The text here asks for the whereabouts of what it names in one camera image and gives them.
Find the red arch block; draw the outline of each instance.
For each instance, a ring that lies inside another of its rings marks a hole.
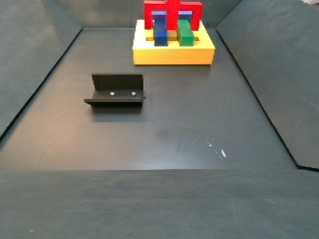
[[[192,11],[191,28],[196,31],[202,19],[203,5],[199,2],[180,0],[144,1],[144,29],[152,29],[152,11],[167,11],[167,30],[178,29],[179,11]]]

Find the dark gray surface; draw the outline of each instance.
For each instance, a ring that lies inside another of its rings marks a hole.
[[[211,66],[135,66],[128,29],[86,29],[0,145],[0,170],[294,169],[216,31]],[[91,73],[143,73],[142,110],[96,109]]]
[[[319,12],[299,0],[244,0],[218,31],[302,166],[319,168]]]
[[[3,238],[317,239],[319,175],[2,173]]]
[[[0,1],[0,136],[80,30],[50,0]]]
[[[66,8],[84,27],[126,27],[136,25],[142,19],[142,0],[55,0]],[[216,27],[242,0],[202,0],[203,22]]]

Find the block stacking toy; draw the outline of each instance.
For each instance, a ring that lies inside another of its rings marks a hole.
[[[203,5],[180,0],[144,1],[138,20],[135,64],[212,64],[215,45],[202,23]]]

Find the black bracket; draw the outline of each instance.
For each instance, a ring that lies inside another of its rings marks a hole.
[[[95,93],[84,102],[92,106],[143,104],[143,74],[92,74]]]

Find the yellow wooden platform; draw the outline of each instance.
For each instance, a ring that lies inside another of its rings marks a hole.
[[[134,41],[135,64],[212,64],[215,44],[203,23],[195,31],[196,42],[192,47],[180,47],[176,39],[168,38],[167,47],[156,47],[152,31],[144,30],[144,20],[138,20]]]

